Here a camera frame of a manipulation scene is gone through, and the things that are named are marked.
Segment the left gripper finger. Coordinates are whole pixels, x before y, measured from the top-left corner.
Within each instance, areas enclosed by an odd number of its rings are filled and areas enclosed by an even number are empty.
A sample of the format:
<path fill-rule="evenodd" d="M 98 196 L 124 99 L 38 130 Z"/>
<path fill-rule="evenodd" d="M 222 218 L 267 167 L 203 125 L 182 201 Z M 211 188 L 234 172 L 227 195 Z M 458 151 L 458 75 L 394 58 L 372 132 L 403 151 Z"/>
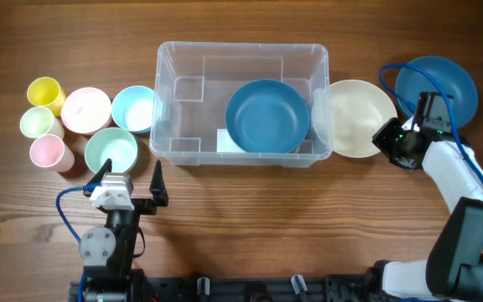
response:
<path fill-rule="evenodd" d="M 167 206 L 169 196 L 164 183 L 161 161 L 158 159 L 154 165 L 153 177 L 149 186 L 155 206 Z"/>
<path fill-rule="evenodd" d="M 98 184 L 103 179 L 106 173 L 112 172 L 112 160 L 107 159 L 104 164 L 100 167 L 99 171 L 91 178 L 91 180 L 87 183 L 88 185 Z"/>

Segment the mint green plastic bowl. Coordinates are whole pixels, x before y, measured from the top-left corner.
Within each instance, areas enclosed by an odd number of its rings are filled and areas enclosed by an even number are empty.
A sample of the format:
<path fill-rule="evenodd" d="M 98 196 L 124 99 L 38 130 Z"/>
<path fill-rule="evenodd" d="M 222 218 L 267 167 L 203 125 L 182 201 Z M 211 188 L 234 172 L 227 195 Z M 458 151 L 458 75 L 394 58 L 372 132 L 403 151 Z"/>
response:
<path fill-rule="evenodd" d="M 112 172 L 129 172 L 138 161 L 137 139 L 121 128 L 105 128 L 94 134 L 85 149 L 88 168 L 97 173 L 108 159 Z"/>

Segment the cream plastic plate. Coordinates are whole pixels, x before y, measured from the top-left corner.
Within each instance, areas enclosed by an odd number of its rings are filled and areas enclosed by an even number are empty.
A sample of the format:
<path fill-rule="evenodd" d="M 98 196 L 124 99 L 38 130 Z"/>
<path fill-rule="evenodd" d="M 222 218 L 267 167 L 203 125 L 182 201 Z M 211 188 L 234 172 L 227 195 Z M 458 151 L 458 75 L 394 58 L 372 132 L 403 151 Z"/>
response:
<path fill-rule="evenodd" d="M 367 158 L 380 150 L 372 136 L 397 111 L 391 98 L 367 81 L 343 80 L 330 85 L 332 147 L 349 158 Z"/>

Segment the dark blue plate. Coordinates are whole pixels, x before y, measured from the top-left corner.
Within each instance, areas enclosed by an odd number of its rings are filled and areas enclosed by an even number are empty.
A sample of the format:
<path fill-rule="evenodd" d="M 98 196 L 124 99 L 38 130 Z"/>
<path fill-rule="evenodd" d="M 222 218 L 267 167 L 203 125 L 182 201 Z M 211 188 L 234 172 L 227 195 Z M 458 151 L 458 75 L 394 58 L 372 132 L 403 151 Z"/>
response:
<path fill-rule="evenodd" d="M 475 115 L 479 97 L 475 83 L 469 73 L 460 65 L 440 56 L 423 56 L 410 61 L 411 65 L 429 73 L 451 96 L 456 126 L 463 127 Z M 417 104 L 421 92 L 438 92 L 424 75 L 410 69 L 401 69 L 398 73 L 395 92 L 402 98 L 399 106 L 402 112 L 411 117 L 407 102 Z"/>
<path fill-rule="evenodd" d="M 247 153 L 289 154 L 309 131 L 309 109 L 291 86 L 262 79 L 233 94 L 225 124 L 231 140 Z"/>

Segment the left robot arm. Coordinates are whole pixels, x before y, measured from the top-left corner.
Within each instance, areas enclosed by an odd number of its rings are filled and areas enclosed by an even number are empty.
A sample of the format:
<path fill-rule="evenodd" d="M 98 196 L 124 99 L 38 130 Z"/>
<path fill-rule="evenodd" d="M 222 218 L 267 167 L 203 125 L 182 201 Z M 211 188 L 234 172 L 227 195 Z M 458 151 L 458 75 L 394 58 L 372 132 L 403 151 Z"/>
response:
<path fill-rule="evenodd" d="M 150 182 L 150 198 L 133 198 L 132 181 L 127 173 L 112 171 L 107 159 L 84 189 L 92 206 L 106 214 L 104 226 L 94 227 L 80 240 L 84 276 L 78 285 L 79 301 L 159 301 L 144 271 L 132 267 L 142 253 L 135 251 L 141 216 L 154 216 L 169 204 L 162 165 L 157 161 Z"/>

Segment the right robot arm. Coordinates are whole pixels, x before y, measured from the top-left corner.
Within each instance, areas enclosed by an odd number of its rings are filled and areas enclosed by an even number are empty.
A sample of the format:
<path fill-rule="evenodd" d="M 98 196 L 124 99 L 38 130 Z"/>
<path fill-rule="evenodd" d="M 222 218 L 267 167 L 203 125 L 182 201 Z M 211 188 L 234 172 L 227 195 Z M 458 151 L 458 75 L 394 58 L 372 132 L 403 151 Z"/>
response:
<path fill-rule="evenodd" d="M 454 134 L 450 99 L 424 91 L 406 125 L 393 117 L 372 137 L 391 164 L 423 170 L 450 212 L 427 259 L 383 266 L 383 292 L 400 299 L 483 301 L 483 172 Z"/>

